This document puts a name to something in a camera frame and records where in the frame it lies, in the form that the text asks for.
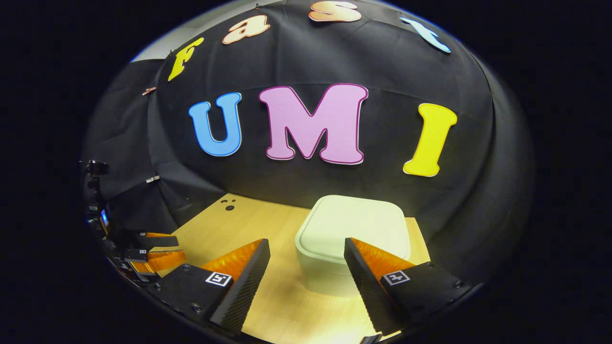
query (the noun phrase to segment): letter m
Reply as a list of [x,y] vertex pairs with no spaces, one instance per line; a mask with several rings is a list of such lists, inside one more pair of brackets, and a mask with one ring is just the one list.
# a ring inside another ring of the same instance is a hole
[[263,90],[259,100],[267,105],[270,117],[268,157],[290,160],[296,155],[287,142],[291,135],[305,159],[310,159],[323,133],[327,132],[321,159],[354,165],[364,161],[359,151],[359,110],[368,90],[355,84],[334,84],[323,94],[315,113],[310,114],[295,91],[288,86]]

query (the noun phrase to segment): wooden table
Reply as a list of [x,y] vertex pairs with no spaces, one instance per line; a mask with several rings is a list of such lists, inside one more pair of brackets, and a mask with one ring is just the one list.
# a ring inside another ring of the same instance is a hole
[[[234,209],[227,211],[230,205]],[[173,234],[187,263],[195,266],[268,238],[270,262],[242,328],[246,334],[276,344],[358,344],[363,337],[376,334],[361,298],[317,294],[304,287],[294,237],[310,210],[228,193]],[[406,224],[409,260],[415,264],[429,261],[417,222],[407,217]],[[159,274],[163,277],[171,270]]]

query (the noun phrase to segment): white plastic container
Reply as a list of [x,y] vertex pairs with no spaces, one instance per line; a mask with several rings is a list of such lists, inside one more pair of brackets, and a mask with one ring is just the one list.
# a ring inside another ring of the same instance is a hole
[[347,237],[407,260],[410,237],[404,213],[393,203],[329,195],[320,198],[296,234],[306,289],[355,297],[359,293],[344,260]]

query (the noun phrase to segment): screw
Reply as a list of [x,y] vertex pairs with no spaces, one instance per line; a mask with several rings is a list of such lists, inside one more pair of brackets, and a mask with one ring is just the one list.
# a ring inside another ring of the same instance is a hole
[[196,312],[196,314],[200,314],[202,313],[204,309],[200,307],[198,304],[192,304],[192,310]]

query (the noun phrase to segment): white box lid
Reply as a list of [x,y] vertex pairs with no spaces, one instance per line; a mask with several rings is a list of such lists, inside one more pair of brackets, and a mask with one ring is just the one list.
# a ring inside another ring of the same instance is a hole
[[310,257],[345,263],[345,238],[367,242],[400,258],[410,257],[410,237],[393,203],[348,196],[320,198],[296,234],[297,249]]

